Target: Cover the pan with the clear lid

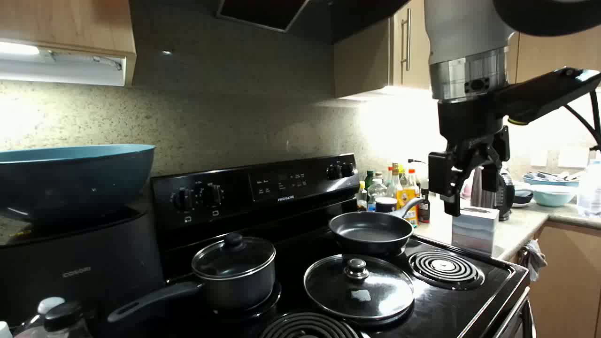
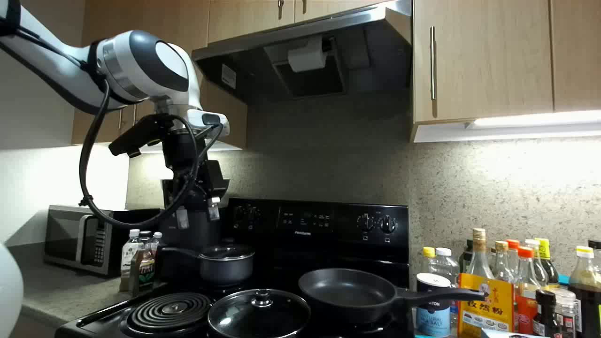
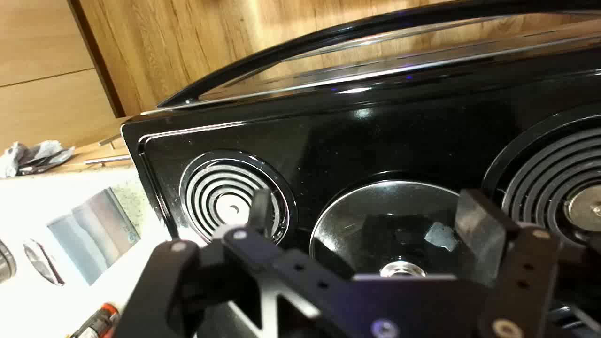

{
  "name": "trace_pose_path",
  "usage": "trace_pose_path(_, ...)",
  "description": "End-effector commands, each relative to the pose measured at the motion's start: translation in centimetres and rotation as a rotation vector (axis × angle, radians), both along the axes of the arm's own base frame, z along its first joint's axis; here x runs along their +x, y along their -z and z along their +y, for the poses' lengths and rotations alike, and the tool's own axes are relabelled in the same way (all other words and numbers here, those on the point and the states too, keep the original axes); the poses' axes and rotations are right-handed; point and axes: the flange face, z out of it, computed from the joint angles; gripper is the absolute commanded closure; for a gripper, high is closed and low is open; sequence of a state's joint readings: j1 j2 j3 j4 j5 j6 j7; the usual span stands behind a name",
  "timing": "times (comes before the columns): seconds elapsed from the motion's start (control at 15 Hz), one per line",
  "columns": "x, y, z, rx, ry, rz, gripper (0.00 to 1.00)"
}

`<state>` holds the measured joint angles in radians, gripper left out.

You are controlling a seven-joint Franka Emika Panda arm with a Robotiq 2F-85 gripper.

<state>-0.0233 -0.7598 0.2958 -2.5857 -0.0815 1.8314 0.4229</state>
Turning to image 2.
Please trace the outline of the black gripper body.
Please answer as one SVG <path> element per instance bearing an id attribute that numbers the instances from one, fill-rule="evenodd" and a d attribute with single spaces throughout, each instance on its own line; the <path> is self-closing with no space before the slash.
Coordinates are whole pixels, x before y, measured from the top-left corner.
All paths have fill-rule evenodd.
<path id="1" fill-rule="evenodd" d="M 206 160 L 206 152 L 227 131 L 227 116 L 218 113 L 201 113 L 195 124 L 176 114 L 148 114 L 109 145 L 112 156 L 135 158 L 144 145 L 161 143 L 165 165 L 172 171 L 174 193 L 169 205 L 156 216 L 137 222 L 137 227 L 159 225 L 178 208 L 199 201 L 206 205 L 225 193 L 227 182 L 218 165 Z"/>

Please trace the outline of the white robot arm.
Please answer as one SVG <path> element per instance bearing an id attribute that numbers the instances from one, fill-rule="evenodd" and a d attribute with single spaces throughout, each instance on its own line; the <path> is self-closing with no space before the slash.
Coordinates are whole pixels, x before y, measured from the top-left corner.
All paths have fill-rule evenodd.
<path id="1" fill-rule="evenodd" d="M 20 0 L 0 0 L 0 47 L 45 81 L 60 98 L 92 116 L 79 156 L 79 184 L 88 184 L 88 161 L 105 116 L 150 101 L 156 113 L 109 145 L 133 154 L 150 141 L 163 145 L 176 195 L 146 225 L 172 220 L 188 229 L 210 218 L 218 199 L 201 175 L 206 150 L 229 130 L 221 113 L 201 107 L 201 88 L 189 54 L 144 30 L 127 30 L 73 47 L 56 38 Z"/>

